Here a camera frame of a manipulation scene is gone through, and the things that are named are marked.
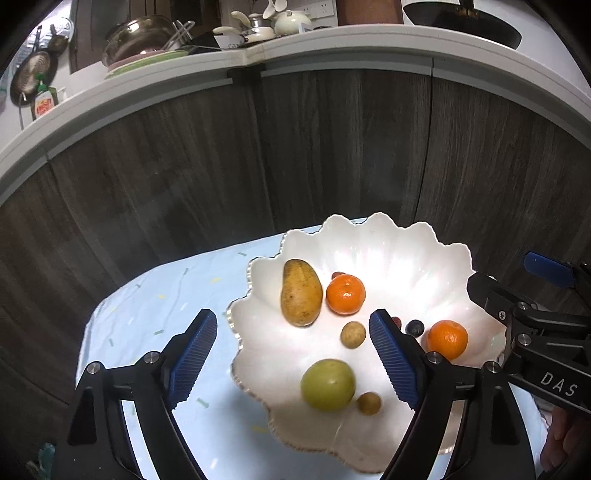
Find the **electrical outlet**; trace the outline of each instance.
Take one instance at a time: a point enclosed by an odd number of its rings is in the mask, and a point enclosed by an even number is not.
[[[316,2],[300,7],[312,20],[317,18],[332,17],[335,14],[335,7],[332,0],[325,0],[323,2]]]

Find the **teapot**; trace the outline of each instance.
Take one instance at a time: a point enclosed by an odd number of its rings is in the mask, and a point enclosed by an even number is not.
[[[312,30],[312,20],[301,10],[285,10],[272,17],[275,34],[293,35]]]

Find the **plate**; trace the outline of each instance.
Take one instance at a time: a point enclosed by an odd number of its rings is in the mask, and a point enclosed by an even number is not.
[[[313,325],[290,325],[281,314],[280,292],[283,266],[292,258],[314,268],[324,291],[335,271],[359,277],[367,294],[361,310],[343,317],[323,302]],[[402,228],[384,213],[375,213],[362,224],[333,215],[317,233],[289,231],[275,257],[250,262],[249,291],[226,312],[239,341],[233,378],[264,405],[270,431],[286,445],[326,452],[358,472],[380,473],[414,412],[396,396],[369,335],[360,347],[349,350],[340,343],[340,331],[351,320],[367,329],[369,315],[379,308],[400,317],[403,330],[413,319],[421,320],[426,331],[439,320],[452,319],[469,335],[465,352],[453,363],[480,367],[501,353],[505,327],[468,298],[466,283],[473,273],[468,247],[443,245],[424,222]],[[335,413],[308,406],[301,397],[300,380],[310,365],[324,358],[348,363],[357,379],[353,399],[376,392],[382,398],[381,411],[363,416],[354,401]],[[461,414],[462,405],[456,402],[440,453],[453,449]]]
[[[116,77],[117,75],[121,75],[122,73],[131,72],[132,70],[139,69],[141,67],[152,65],[154,63],[159,63],[161,61],[177,59],[180,57],[184,57],[186,55],[186,50],[162,51],[149,56],[142,55],[142,58],[140,58],[139,60],[126,63],[125,65],[122,65],[107,72],[105,80]]]

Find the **table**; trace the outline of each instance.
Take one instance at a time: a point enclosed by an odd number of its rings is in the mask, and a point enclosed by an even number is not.
[[[304,230],[312,233],[319,228]],[[76,378],[92,361],[101,361],[107,368],[121,367],[148,351],[161,351],[173,335],[185,331],[199,310],[208,308],[217,316],[217,339],[189,399],[174,410],[208,479],[377,480],[380,475],[356,473],[324,453],[301,453],[284,446],[269,432],[262,405],[244,394],[230,376],[238,342],[225,311],[248,290],[248,262],[274,256],[281,238],[275,235],[161,265],[121,287],[100,303],[86,326]],[[534,458],[539,459],[546,423],[532,396],[512,388]],[[124,412],[142,475],[157,480],[133,402],[124,402]],[[437,458],[430,480],[443,476],[448,461],[449,455]],[[539,461],[537,470],[541,471]]]

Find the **mandarin orange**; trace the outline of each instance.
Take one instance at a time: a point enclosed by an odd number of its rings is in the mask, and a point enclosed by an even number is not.
[[[338,275],[326,288],[326,302],[339,315],[357,313],[365,302],[365,286],[353,275]]]
[[[468,346],[468,332],[453,320],[441,320],[431,327],[427,334],[429,351],[442,354],[448,360],[455,360]]]

